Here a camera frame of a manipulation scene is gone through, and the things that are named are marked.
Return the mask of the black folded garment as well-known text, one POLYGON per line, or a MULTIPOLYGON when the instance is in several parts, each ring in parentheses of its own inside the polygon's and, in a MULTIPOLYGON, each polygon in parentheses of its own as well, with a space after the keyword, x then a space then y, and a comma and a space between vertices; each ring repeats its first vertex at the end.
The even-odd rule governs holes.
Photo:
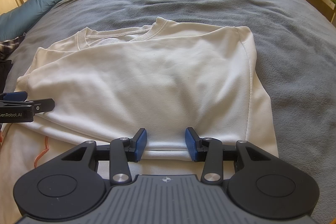
POLYGON ((0 93, 4 91, 7 76, 12 66, 13 64, 11 60, 1 60, 0 61, 0 93))

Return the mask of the plaid dark garment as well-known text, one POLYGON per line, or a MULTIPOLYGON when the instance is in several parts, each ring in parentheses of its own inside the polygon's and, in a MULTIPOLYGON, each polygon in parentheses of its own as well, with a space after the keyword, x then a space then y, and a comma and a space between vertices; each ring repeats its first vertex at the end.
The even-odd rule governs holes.
POLYGON ((16 37, 15 39, 5 40, 0 42, 0 56, 1 60, 6 59, 11 55, 25 39, 26 34, 23 33, 21 36, 16 37))

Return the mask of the teal pillow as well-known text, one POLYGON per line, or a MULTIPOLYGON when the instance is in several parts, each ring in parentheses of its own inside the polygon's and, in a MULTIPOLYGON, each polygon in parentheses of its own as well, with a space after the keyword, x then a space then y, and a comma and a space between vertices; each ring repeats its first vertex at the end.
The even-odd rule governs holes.
POLYGON ((47 12, 62 0, 28 0, 1 15, 1 42, 28 32, 47 12))

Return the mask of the grey bed blanket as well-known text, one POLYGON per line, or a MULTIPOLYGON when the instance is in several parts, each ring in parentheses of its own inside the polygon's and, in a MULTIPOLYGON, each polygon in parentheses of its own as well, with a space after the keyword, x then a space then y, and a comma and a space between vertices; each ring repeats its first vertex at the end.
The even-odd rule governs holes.
POLYGON ((39 47, 84 27, 143 26, 157 16, 251 29, 280 156, 317 180, 320 198, 313 218, 330 222, 335 217, 335 27, 305 0, 63 0, 10 55, 5 91, 15 89, 39 47))

